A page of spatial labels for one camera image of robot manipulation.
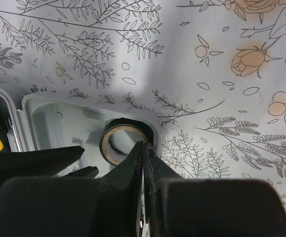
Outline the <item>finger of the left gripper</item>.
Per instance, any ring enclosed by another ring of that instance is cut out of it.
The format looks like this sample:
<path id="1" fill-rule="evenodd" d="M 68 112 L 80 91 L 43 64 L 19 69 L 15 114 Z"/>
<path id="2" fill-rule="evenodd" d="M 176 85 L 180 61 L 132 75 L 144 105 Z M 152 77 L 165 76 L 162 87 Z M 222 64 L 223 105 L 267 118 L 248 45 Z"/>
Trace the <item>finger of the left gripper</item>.
<path id="1" fill-rule="evenodd" d="M 81 146 L 30 152 L 0 152 L 0 182 L 17 176 L 53 176 L 79 160 Z"/>
<path id="2" fill-rule="evenodd" d="M 87 166 L 85 168 L 70 172 L 68 177 L 88 177 L 95 178 L 98 175 L 98 168 L 96 166 Z"/>

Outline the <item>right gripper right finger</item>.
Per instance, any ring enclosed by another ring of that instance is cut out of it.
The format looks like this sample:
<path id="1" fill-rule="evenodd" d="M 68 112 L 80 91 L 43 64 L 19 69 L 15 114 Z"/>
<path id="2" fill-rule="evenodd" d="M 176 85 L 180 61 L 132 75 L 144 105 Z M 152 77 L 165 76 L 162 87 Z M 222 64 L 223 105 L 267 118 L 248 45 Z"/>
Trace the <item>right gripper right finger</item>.
<path id="1" fill-rule="evenodd" d="M 150 143 L 143 171 L 152 237 L 286 237 L 286 212 L 265 181 L 184 179 Z"/>

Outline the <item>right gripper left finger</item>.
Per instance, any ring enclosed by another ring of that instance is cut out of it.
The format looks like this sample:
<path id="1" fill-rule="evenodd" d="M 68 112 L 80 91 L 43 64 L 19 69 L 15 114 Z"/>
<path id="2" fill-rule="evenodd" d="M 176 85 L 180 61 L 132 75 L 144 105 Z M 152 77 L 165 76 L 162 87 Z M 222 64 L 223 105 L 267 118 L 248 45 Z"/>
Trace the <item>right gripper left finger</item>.
<path id="1" fill-rule="evenodd" d="M 139 237 L 143 144 L 101 178 L 0 182 L 0 237 Z"/>

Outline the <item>black tape roll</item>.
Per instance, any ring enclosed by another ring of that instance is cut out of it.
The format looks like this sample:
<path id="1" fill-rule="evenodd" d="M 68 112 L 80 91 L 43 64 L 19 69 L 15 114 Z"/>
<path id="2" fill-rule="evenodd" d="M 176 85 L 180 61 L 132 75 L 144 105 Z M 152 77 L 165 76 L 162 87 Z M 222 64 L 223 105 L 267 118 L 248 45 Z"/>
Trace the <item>black tape roll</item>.
<path id="1" fill-rule="evenodd" d="M 154 141 L 151 127 L 141 121 L 118 118 L 106 124 L 99 141 L 99 149 L 106 162 L 117 166 L 140 141 Z"/>

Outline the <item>grey plastic tool case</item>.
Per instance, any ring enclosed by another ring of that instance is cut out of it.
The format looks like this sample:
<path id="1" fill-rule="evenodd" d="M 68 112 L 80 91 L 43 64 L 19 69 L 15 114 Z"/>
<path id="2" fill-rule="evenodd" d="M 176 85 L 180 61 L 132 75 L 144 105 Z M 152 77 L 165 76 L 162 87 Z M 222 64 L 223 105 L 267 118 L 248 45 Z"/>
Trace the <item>grey plastic tool case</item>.
<path id="1" fill-rule="evenodd" d="M 125 105 L 83 99 L 72 94 L 44 90 L 26 94 L 21 87 L 0 81 L 0 113 L 8 127 L 13 152 L 81 146 L 84 153 L 59 175 L 96 166 L 104 176 L 114 166 L 104 160 L 99 141 L 107 123 L 126 118 L 146 123 L 154 133 L 154 148 L 160 144 L 160 121 L 151 112 Z"/>

